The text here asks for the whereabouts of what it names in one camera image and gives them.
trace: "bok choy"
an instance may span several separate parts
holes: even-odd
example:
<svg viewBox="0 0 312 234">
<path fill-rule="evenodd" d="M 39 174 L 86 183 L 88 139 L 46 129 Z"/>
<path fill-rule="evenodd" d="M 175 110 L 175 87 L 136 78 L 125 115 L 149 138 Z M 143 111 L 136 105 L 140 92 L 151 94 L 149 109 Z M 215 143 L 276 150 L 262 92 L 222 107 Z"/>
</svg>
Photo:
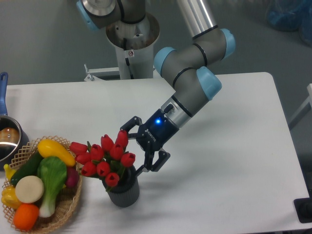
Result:
<svg viewBox="0 0 312 234">
<path fill-rule="evenodd" d="M 55 156 L 44 158 L 38 167 L 37 176 L 44 184 L 43 201 L 39 210 L 39 216 L 47 218 L 55 212 L 57 195 L 67 178 L 66 165 Z"/>
</svg>

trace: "yellow bell pepper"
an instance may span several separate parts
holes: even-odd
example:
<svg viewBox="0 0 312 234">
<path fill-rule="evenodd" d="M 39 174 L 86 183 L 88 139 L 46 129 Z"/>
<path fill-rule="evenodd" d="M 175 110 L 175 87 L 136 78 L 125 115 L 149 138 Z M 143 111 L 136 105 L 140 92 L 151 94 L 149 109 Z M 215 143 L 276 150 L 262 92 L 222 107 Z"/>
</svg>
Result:
<svg viewBox="0 0 312 234">
<path fill-rule="evenodd" d="M 58 157 L 68 167 L 73 167 L 76 164 L 74 156 L 72 156 L 70 152 L 57 141 L 51 139 L 41 140 L 38 143 L 38 151 L 42 157 Z"/>
<path fill-rule="evenodd" d="M 21 201 L 18 200 L 18 198 L 15 195 L 15 188 L 13 185 L 6 187 L 1 194 L 2 194 L 1 202 L 4 205 L 11 207 L 14 210 L 16 210 L 21 205 Z"/>
<path fill-rule="evenodd" d="M 9 164 L 5 164 L 3 166 L 4 170 L 5 170 L 5 177 L 8 178 L 8 180 L 11 180 L 11 177 L 14 175 L 14 173 L 16 172 L 15 169 L 11 169 Z"/>
</svg>

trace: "white table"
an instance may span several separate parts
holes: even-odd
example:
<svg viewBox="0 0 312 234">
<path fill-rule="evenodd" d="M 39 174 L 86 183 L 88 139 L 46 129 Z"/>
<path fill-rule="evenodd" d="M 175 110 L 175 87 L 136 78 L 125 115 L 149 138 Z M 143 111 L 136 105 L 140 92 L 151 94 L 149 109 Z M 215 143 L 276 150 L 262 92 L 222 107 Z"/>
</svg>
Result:
<svg viewBox="0 0 312 234">
<path fill-rule="evenodd" d="M 219 75 L 222 90 L 164 145 L 171 158 L 139 176 L 140 197 L 121 209 L 85 178 L 78 212 L 57 233 L 243 234 L 305 229 L 293 200 L 308 197 L 273 78 Z M 137 115 L 146 121 L 174 90 L 162 79 L 13 85 L 9 116 L 30 139 L 100 143 Z M 128 149 L 143 152 L 135 141 Z M 4 173 L 0 174 L 0 183 Z M 1 233 L 16 233 L 4 217 Z"/>
</svg>

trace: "wicker basket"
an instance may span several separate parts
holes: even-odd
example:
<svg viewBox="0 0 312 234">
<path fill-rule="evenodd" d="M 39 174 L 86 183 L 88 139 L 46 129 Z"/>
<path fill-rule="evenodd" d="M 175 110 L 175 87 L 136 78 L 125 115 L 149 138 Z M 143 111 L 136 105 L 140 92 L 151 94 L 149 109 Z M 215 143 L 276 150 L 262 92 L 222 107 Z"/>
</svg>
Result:
<svg viewBox="0 0 312 234">
<path fill-rule="evenodd" d="M 61 143 L 69 151 L 70 142 L 68 140 L 58 136 L 44 136 L 43 138 L 38 138 L 37 140 L 28 142 L 26 146 L 23 146 L 12 159 L 10 167 L 12 169 L 18 169 L 21 165 L 23 165 L 28 160 L 28 158 L 37 150 L 37 145 L 42 139 L 55 140 Z M 3 188 L 6 188 L 9 185 L 10 183 L 6 179 Z M 28 232 L 25 231 L 23 232 L 28 234 L 46 234 L 64 225 L 68 221 L 68 219 L 72 216 L 78 204 L 81 193 L 81 186 L 82 186 L 82 176 L 80 176 L 78 185 L 75 188 L 72 189 L 64 188 L 61 190 L 61 192 L 57 197 L 55 213 L 51 217 L 49 218 L 39 217 L 32 230 Z M 11 227 L 14 228 L 16 231 L 20 231 L 19 229 L 16 229 L 13 224 L 13 217 L 15 211 L 12 208 L 7 207 L 5 205 L 2 205 L 2 207 L 4 216 L 11 224 Z"/>
</svg>

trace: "green cucumber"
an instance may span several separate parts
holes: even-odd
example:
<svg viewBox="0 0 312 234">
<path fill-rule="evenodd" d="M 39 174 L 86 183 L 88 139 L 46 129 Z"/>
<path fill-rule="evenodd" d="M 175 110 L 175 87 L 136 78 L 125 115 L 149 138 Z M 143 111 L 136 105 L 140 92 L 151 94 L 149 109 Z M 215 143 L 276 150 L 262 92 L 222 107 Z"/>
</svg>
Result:
<svg viewBox="0 0 312 234">
<path fill-rule="evenodd" d="M 16 186 L 22 178 L 26 176 L 36 176 L 37 169 L 42 160 L 43 157 L 39 154 L 38 151 L 36 151 L 33 155 L 29 157 L 25 164 L 21 165 L 21 167 L 13 174 L 10 183 L 13 186 Z"/>
</svg>

